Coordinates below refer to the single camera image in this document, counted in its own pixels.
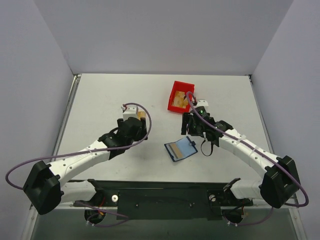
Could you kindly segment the gold card magnetic stripe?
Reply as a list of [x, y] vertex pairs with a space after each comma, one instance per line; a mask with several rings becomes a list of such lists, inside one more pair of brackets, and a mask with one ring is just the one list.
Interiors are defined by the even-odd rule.
[[175, 142], [169, 143], [166, 146], [174, 162], [180, 161], [184, 158], [182, 151], [179, 149], [178, 145]]

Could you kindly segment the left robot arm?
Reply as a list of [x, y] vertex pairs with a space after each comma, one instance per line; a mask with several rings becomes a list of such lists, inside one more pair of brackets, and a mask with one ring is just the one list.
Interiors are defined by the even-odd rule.
[[23, 191], [40, 215], [51, 212], [60, 203], [80, 200], [97, 206], [102, 202], [103, 193], [91, 182], [71, 180], [85, 170], [123, 154], [133, 142], [147, 138], [144, 117], [120, 118], [117, 124], [74, 156], [48, 164], [41, 160], [33, 165]]

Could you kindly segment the blue leather card holder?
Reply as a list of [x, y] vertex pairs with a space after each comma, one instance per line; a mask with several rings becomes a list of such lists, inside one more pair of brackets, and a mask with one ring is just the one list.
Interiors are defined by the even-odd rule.
[[[198, 152], [198, 150], [196, 148], [196, 143], [194, 141], [192, 141], [188, 136], [183, 137], [175, 142], [170, 142], [170, 143], [176, 143], [178, 145], [179, 149], [181, 150], [181, 152], [184, 155], [183, 159], [181, 159], [181, 160], [184, 160], [184, 159], [186, 159], [186, 158], [188, 158]], [[170, 144], [170, 143], [165, 143], [164, 147], [165, 147], [166, 151], [168, 152], [169, 157], [173, 161], [172, 156], [167, 148], [167, 144]]]

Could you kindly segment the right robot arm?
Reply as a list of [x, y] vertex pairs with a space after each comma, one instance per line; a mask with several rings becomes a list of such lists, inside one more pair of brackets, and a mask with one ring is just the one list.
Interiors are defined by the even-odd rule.
[[212, 146], [232, 153], [261, 177], [230, 182], [223, 192], [224, 201], [230, 205], [242, 199], [262, 199], [279, 209], [299, 189], [299, 174], [291, 157], [279, 157], [258, 147], [229, 123], [215, 121], [203, 106], [182, 115], [181, 134], [202, 137]]

